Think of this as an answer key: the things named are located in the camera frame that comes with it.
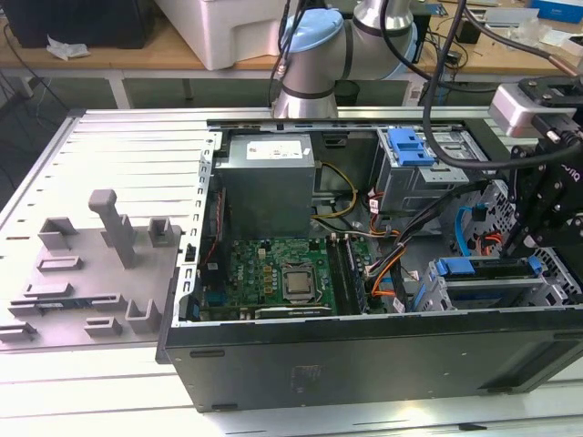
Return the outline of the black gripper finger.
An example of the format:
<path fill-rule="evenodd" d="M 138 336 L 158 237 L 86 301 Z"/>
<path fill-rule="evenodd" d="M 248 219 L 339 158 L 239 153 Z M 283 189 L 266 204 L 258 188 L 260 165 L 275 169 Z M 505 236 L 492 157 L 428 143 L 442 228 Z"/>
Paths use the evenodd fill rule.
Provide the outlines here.
<path fill-rule="evenodd" d="M 514 225 L 504 243 L 503 255 L 522 255 L 527 247 L 525 240 L 540 228 L 542 223 L 541 200 L 538 198 L 545 164 L 531 168 L 517 168 L 510 172 L 508 201 L 515 207 Z"/>

